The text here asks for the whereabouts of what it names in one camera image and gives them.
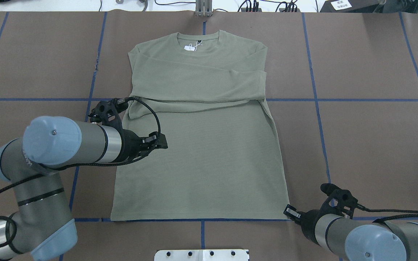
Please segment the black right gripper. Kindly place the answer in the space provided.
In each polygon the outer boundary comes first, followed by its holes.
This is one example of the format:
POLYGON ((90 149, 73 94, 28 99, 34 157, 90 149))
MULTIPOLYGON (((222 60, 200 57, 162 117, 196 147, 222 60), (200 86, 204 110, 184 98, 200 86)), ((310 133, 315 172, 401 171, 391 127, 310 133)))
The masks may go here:
POLYGON ((304 236, 315 236, 315 227, 320 218, 320 210, 299 211, 287 204, 283 214, 292 221, 300 221, 300 227, 304 236))

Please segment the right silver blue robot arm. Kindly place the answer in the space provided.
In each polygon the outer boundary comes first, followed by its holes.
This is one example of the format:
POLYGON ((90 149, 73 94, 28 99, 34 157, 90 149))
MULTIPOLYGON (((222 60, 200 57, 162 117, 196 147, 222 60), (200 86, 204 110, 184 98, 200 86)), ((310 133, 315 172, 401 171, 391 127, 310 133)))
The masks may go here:
POLYGON ((418 222, 363 224, 343 214, 298 212, 291 205, 283 213, 305 238, 344 261, 418 261, 418 222))

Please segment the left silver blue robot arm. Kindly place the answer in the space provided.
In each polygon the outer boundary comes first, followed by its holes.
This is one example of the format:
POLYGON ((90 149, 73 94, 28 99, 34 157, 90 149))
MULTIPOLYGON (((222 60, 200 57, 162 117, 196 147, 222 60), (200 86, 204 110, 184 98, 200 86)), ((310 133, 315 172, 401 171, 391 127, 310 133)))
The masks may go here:
POLYGON ((101 125, 67 117, 33 119, 22 137, 0 147, 0 178, 13 190, 18 211, 0 215, 0 261, 30 254, 48 261, 72 249, 78 240, 75 219, 60 172, 78 166, 120 166, 167 148, 157 132, 139 137, 123 129, 119 117, 101 125))

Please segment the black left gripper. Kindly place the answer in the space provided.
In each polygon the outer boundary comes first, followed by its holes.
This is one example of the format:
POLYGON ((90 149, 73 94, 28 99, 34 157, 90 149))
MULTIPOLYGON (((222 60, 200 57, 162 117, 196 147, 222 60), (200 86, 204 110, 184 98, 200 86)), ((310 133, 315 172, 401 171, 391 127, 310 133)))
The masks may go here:
POLYGON ((122 141, 120 162, 136 162, 147 157, 153 150, 168 148, 166 136, 158 132, 140 137, 128 129, 123 129, 120 136, 122 141))

